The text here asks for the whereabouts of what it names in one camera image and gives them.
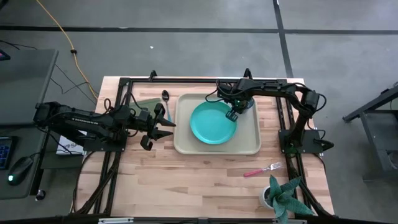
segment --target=beige tray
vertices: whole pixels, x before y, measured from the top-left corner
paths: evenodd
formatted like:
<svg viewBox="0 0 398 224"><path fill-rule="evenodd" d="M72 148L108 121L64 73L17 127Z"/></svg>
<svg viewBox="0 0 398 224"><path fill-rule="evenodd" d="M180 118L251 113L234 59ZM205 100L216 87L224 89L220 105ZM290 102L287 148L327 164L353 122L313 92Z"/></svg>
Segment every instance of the beige tray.
<svg viewBox="0 0 398 224"><path fill-rule="evenodd" d="M182 154L252 155L260 150L261 135L257 116L257 105L244 114L239 114L235 135L226 143L206 144L195 137L190 126L193 110L205 102L206 94L188 93L180 96L176 103L174 147Z"/></svg>

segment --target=gray floor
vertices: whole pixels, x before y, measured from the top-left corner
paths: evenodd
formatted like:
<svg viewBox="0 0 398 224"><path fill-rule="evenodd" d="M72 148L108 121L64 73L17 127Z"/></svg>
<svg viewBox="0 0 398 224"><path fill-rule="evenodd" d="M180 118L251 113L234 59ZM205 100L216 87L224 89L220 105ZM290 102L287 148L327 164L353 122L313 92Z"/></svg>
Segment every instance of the gray floor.
<svg viewBox="0 0 398 224"><path fill-rule="evenodd" d="M275 29L271 0L43 0L63 26L200 27ZM395 0L280 0L286 29L398 29ZM0 25L52 26L35 1L11 1L1 12ZM278 34L205 33L69 33L81 68L98 91L105 75L240 77L246 67L255 77L286 77ZM398 81L396 35L287 35L295 78L324 93L328 104L315 116L319 128L335 147L325 153L335 213L344 218L396 223L397 181L364 184L361 177L377 169L377 161L359 120L341 117ZM76 83L70 47L60 32L0 31L0 39L58 49L57 64ZM9 46L0 45L4 50ZM73 85L54 70L64 89ZM83 90L90 95L87 87ZM60 94L50 84L47 101L84 110L94 105L79 91ZM0 219L66 214L76 172L45 173L41 202L32 197L0 201Z"/></svg>

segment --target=teal plate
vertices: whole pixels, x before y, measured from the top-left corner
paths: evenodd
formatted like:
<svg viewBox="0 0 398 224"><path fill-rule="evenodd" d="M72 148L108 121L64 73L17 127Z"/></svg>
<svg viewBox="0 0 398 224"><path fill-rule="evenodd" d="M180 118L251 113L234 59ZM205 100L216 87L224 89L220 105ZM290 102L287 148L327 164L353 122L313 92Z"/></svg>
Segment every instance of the teal plate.
<svg viewBox="0 0 398 224"><path fill-rule="evenodd" d="M197 106L191 115L193 134L207 144L223 144L230 140L236 131L236 122L225 117L230 109L222 102L204 102Z"/></svg>

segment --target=yellow extension cord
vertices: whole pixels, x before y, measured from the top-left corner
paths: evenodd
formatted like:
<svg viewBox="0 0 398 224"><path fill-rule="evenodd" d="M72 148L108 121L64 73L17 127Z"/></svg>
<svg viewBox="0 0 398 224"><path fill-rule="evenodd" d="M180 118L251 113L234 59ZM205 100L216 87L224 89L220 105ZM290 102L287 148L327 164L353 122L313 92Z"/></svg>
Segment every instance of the yellow extension cord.
<svg viewBox="0 0 398 224"><path fill-rule="evenodd" d="M50 18L58 25L58 27L61 29L61 31L63 32L63 34L65 35L65 37L67 37L67 39L68 39L68 41L69 41L69 44L70 44L70 47L72 48L72 50L75 51L75 48L74 48L74 46L73 46L72 41L70 40L68 34L62 29L62 26L61 26L61 25L58 23L58 21L51 15L51 13L48 12L48 10L43 6L43 4L42 4L39 0L36 0L36 1L37 1L37 3L38 3L40 6L42 6L42 8L44 9L44 11L50 16ZM93 87L91 86L91 83L88 81L88 79L86 78L85 74L82 72L82 70L81 70L80 67L79 67L79 63L77 62L76 52L72 52L72 54L73 54L73 57L75 58L75 65L76 65L76 68L79 70L79 72L80 72L80 74L82 75L82 77L86 80L86 82L87 82L87 84L88 84L88 88L90 89L90 91L91 91L91 93L93 94L93 96L95 97L95 99L98 100L98 97L95 95L95 92L94 92Z"/></svg>

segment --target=wooden tabletop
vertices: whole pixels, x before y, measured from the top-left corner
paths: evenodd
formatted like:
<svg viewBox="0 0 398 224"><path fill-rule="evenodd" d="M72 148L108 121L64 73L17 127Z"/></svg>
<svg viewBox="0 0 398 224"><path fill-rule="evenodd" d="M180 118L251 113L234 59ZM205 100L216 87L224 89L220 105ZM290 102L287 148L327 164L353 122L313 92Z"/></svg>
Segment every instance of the wooden tabletop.
<svg viewBox="0 0 398 224"><path fill-rule="evenodd" d="M103 101L115 102L120 77L104 77L96 107L103 113ZM288 82L301 82L291 78ZM169 108L174 120L175 102L184 93L210 93L209 83L135 83L133 94L138 100L170 93ZM151 151L141 148L138 134L127 140L122 154L113 200L112 216L122 217L213 217L213 218L274 218L273 210L260 206L259 192L269 185L269 176L280 184L287 182L285 157L280 153L277 132L280 129L274 97L255 97L260 120L261 149L252 156L192 156L174 149L173 136L154 143ZM287 114L285 100L282 100ZM161 128L172 131L174 128ZM85 164L78 185L77 207L80 208L98 185L104 152L96 152ZM317 200L333 213L325 171L319 158L302 154L307 185ZM250 178L243 173L263 168L274 162L283 169ZM297 188L298 197L302 194ZM106 197L103 197L104 209Z"/></svg>

